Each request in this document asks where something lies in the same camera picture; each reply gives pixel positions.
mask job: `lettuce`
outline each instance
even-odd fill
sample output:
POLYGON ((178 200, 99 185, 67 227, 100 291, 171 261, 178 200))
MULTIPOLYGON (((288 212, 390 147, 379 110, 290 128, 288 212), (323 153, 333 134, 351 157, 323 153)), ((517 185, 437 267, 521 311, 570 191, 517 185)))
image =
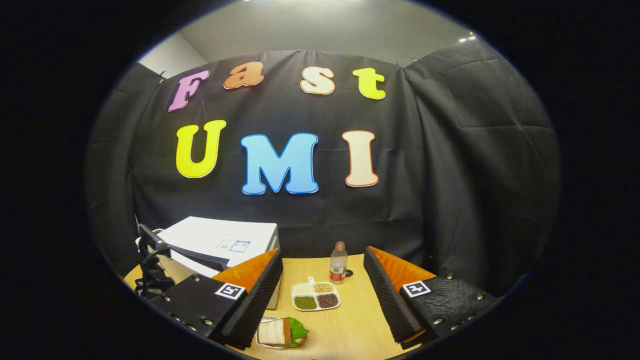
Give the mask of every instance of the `lettuce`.
POLYGON ((298 347, 298 343, 294 339, 298 338, 306 338, 309 330, 306 330, 304 326, 302 326, 302 322, 300 320, 288 317, 289 319, 289 328, 291 330, 291 346, 290 347, 298 347))

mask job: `yellow letter u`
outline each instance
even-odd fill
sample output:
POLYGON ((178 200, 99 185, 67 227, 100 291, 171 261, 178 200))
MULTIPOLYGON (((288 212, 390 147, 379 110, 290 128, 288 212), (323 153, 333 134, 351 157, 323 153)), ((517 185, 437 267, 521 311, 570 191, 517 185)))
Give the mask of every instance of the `yellow letter u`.
POLYGON ((213 120, 204 124, 207 132, 207 145, 205 146, 204 159, 199 163, 191 161, 191 146, 193 135, 198 132, 197 125, 187 125, 178 129, 178 148, 175 151, 175 166, 184 177, 206 176, 216 166, 218 160, 218 142, 220 131, 227 126, 224 120, 213 120))

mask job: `bread slice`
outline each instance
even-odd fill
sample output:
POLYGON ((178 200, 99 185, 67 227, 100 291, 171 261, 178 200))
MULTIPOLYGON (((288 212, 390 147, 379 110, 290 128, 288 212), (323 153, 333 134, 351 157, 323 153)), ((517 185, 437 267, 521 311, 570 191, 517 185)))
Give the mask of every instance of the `bread slice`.
POLYGON ((258 342, 265 345, 291 345, 288 319, 262 322, 258 325, 258 342))

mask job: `ceiling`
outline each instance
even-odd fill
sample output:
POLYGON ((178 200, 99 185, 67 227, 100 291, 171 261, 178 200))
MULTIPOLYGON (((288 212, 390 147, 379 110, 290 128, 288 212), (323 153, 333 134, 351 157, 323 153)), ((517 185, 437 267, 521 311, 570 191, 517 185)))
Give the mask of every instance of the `ceiling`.
POLYGON ((470 31, 407 0, 237 0, 180 32, 207 62, 309 49, 406 65, 470 31))

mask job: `plastic bottle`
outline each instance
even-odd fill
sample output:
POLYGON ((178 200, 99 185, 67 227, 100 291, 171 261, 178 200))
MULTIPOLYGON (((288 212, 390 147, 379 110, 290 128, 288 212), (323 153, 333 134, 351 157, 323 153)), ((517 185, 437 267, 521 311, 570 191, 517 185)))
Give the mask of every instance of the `plastic bottle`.
POLYGON ((329 280, 336 285, 342 284, 347 271, 347 251, 344 250, 344 242, 335 243, 330 263, 329 280))

